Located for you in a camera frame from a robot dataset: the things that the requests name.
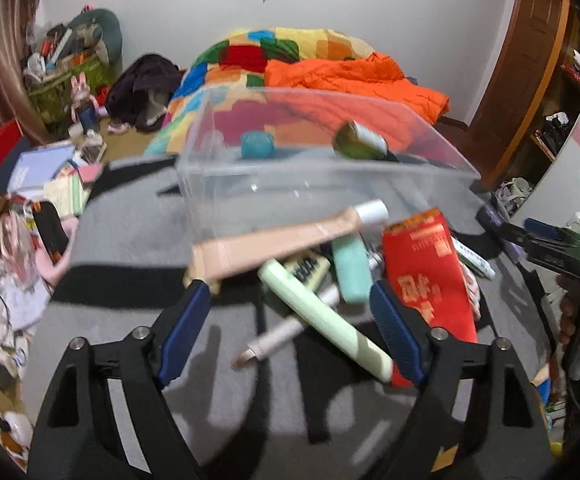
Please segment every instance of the transparent storage container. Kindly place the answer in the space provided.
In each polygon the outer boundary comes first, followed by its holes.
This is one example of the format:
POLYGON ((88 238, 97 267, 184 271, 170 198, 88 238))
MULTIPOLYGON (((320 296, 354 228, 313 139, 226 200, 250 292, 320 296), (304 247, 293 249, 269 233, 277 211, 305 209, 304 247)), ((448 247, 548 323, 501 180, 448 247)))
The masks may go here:
POLYGON ((314 221, 376 198, 396 222, 434 206, 428 200, 440 181, 468 187, 480 177, 409 107, 383 99, 216 87, 206 91, 196 113, 177 161, 194 242, 314 221), (343 158, 331 143, 346 120, 432 163, 343 158), (254 130, 275 136, 273 158, 241 159, 241 135, 254 130))

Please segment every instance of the wooden door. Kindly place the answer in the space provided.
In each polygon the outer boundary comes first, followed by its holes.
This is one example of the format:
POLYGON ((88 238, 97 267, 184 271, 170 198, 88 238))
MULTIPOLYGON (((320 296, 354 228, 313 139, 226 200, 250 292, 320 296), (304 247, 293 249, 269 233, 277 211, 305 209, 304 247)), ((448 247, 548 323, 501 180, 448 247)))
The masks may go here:
POLYGON ((465 155, 487 184, 492 184, 505 169, 508 162, 505 157, 509 160, 516 149, 516 146, 511 149, 513 140, 518 145, 521 139, 515 137, 524 119, 538 92, 545 92, 565 33, 562 7, 562 0, 515 2, 499 61, 468 130, 470 142, 465 155), (561 25, 563 32, 558 41, 561 25))

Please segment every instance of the door frame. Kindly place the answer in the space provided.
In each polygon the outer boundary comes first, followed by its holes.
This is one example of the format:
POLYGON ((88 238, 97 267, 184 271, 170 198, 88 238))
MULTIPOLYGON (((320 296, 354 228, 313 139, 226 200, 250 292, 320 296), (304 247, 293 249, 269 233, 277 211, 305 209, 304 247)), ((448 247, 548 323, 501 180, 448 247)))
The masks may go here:
POLYGON ((530 103, 530 107, 526 112, 523 121, 521 121, 521 125, 519 126, 518 130, 515 133, 515 136, 512 137, 510 144, 506 148, 505 152, 499 159, 499 162, 495 166, 492 173, 488 175, 487 178, 484 179, 484 183, 486 186, 491 187, 499 179, 500 175, 505 171, 510 159, 515 154, 516 149, 518 148, 521 141, 526 136, 528 128, 532 123, 532 119, 534 119, 534 115, 536 114, 539 106, 541 105, 541 101, 545 96, 545 92, 548 89, 548 85, 552 79, 552 74, 554 73, 554 69, 557 67, 557 62, 559 61, 559 56, 561 55, 561 49, 563 48, 563 41, 566 36, 566 28, 568 27, 568 17, 570 14, 570 0, 561 0, 561 13, 559 15, 559 23, 557 24, 557 32, 554 38, 554 44, 552 46, 552 51, 550 52, 550 57, 548 58, 548 62, 545 66, 544 75, 539 82, 539 86, 534 93, 534 97, 532 98, 532 102, 530 103))
POLYGON ((479 103, 479 107, 477 108, 477 112, 474 114, 474 117, 470 121, 470 126, 468 127, 468 135, 470 137, 474 134, 474 126, 477 121, 481 118, 481 114, 483 113, 483 108, 486 104, 486 101, 490 97, 493 88, 495 85, 493 84, 494 81, 497 80, 499 74, 501 73, 503 67, 503 61, 508 53, 508 49, 510 47, 510 43, 512 42, 512 36, 516 28, 516 20, 519 17, 519 8, 521 6, 521 0, 515 0, 515 5, 512 7, 512 14, 510 15, 510 23, 508 24, 508 31, 506 32, 506 37, 503 40, 503 45, 501 46, 501 52, 499 53, 499 59, 497 59, 497 64, 494 67, 494 71, 492 72, 492 76, 490 76, 490 82, 486 88, 486 91, 483 93, 483 97, 481 98, 481 103, 479 103))

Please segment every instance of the gray tablecloth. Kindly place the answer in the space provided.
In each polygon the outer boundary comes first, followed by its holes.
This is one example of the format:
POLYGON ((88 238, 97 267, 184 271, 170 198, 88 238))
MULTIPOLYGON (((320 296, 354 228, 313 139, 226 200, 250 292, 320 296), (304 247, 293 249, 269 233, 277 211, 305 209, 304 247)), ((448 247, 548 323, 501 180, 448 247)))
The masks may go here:
MULTIPOLYGON (((33 419, 74 336, 92 344, 119 340, 138 325, 149 326, 180 295, 189 238, 183 198, 170 192, 176 188, 167 158, 120 162, 97 182, 76 235, 72 270, 31 345, 22 396, 33 419)), ((464 242, 483 235, 475 220, 481 199, 465 186, 439 184, 429 202, 441 208, 451 228, 468 235, 464 242)), ((479 339, 489 343, 495 332, 509 338, 532 378, 546 362, 547 337, 518 269, 497 254, 490 260, 497 279, 480 280, 489 316, 479 339)), ((278 304, 247 298, 213 306, 182 376, 164 391, 210 478, 362 478, 394 441, 413 405, 411 390, 377 383, 310 331, 264 364, 231 370, 244 344, 286 313, 278 304)), ((368 309, 344 307, 342 313, 372 331, 368 309)), ((110 389, 128 458, 144 467, 121 386, 112 381, 110 389)), ((464 385, 457 418, 468 396, 464 385)))

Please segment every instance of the red packaging box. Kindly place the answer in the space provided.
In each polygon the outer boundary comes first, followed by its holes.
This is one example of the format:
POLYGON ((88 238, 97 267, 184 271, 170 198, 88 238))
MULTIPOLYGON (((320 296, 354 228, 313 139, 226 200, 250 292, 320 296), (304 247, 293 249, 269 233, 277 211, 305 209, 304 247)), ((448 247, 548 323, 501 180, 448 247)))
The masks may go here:
MULTIPOLYGON (((472 306, 452 235, 439 209, 430 209, 383 232, 388 281, 403 304, 416 308, 430 326, 477 342, 472 306)), ((398 386, 411 383, 399 377, 398 386)))

